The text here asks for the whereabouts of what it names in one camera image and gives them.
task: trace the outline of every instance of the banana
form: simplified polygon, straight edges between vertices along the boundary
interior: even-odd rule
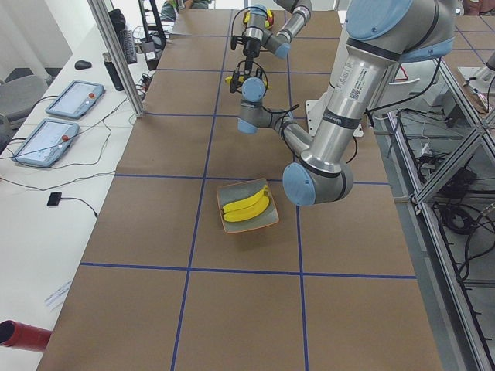
[[[224,220],[226,222],[242,222],[262,214],[270,204],[270,197],[268,196],[267,189],[263,188],[261,191],[263,193],[260,199],[254,205],[225,213]]]
[[[246,199],[239,199],[238,201],[234,201],[232,203],[228,203],[228,204],[224,205],[224,207],[222,207],[222,211],[224,213],[230,213],[232,211],[245,209],[249,206],[253,206],[265,194],[265,191],[268,194],[268,186],[267,185],[264,185],[263,188],[260,189],[258,192],[256,192],[253,196],[249,196]]]

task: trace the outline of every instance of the white wall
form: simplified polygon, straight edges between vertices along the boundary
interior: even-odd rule
[[[75,50],[94,25],[87,0],[45,0],[45,2],[65,36],[67,44]]]
[[[1,0],[8,16],[27,40],[44,67],[62,67],[71,55],[67,41],[63,37],[48,6],[40,0]],[[14,68],[28,67],[13,48],[18,39],[12,35],[0,37],[0,78],[5,79]]]
[[[44,1],[2,0],[45,67],[62,67],[72,54]]]

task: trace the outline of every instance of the paper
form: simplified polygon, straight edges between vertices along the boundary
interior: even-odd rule
[[[52,311],[65,301],[71,284],[72,280],[65,283],[61,288],[59,288],[57,291],[55,291],[48,298],[45,299],[45,305],[50,311]]]

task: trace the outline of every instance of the chair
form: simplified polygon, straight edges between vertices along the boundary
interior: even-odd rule
[[[31,113],[48,85],[39,76],[30,75],[9,81],[0,80],[0,152]]]

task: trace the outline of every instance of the table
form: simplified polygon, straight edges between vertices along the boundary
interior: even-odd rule
[[[233,16],[177,19],[39,369],[442,369],[372,132],[347,198],[292,205],[283,142],[236,129]],[[319,97],[339,36],[315,12],[287,60],[263,53],[265,105]],[[216,188],[256,178],[281,221],[225,234]]]
[[[101,54],[105,51],[96,26],[88,33],[80,48],[71,56],[59,76],[53,81],[45,96],[59,94],[72,80],[102,83],[106,93],[99,103],[77,123],[81,131],[87,130],[109,114],[124,99],[124,92],[117,92],[103,65]],[[90,60],[93,67],[77,71],[76,60]],[[138,54],[138,63],[129,65],[132,76],[138,82],[147,72],[144,57]],[[50,100],[41,102],[21,126],[17,137],[26,137],[48,115],[45,108]],[[115,170],[131,134],[132,109],[123,103],[107,120],[111,136],[101,160],[91,166],[70,166],[62,169],[35,169],[17,165],[11,160],[0,161],[0,177],[22,184],[47,188],[69,182],[78,177]],[[102,124],[82,134],[69,151],[55,164],[91,163],[97,160],[109,130]],[[17,145],[10,145],[15,150]],[[2,157],[8,157],[4,151]],[[79,197],[100,210],[107,195],[113,175],[103,175],[75,182],[54,190],[63,197]],[[91,210],[79,201],[61,201],[56,208],[46,207],[50,195],[45,192],[24,189],[0,181],[2,200],[2,261],[0,269],[4,279],[0,284],[2,300],[0,318],[13,319],[30,325],[52,329],[61,306],[50,311],[44,300],[63,284],[72,280],[96,218]],[[32,370],[36,368],[41,354],[17,349],[0,348],[0,369]]]

